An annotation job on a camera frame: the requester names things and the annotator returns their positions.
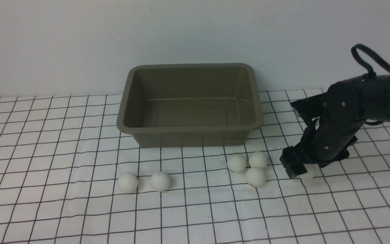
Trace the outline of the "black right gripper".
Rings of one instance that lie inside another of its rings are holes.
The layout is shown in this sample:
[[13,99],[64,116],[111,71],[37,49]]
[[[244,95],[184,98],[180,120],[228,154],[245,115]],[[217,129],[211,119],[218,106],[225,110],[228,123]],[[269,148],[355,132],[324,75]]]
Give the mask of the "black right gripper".
[[285,148],[280,162],[290,179],[306,173],[304,164],[324,168],[335,161],[344,159],[344,153],[354,141],[359,121],[351,124],[337,124],[326,118],[319,119],[319,127],[313,122],[304,131],[300,142],[293,148]]

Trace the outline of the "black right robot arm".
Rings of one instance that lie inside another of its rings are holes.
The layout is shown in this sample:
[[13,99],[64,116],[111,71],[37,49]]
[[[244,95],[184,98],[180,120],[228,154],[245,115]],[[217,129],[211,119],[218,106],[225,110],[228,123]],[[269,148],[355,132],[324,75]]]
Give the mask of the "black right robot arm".
[[348,147],[364,125],[390,122],[390,75],[363,75],[331,85],[327,92],[291,102],[306,128],[299,143],[282,151],[290,179],[349,157]]

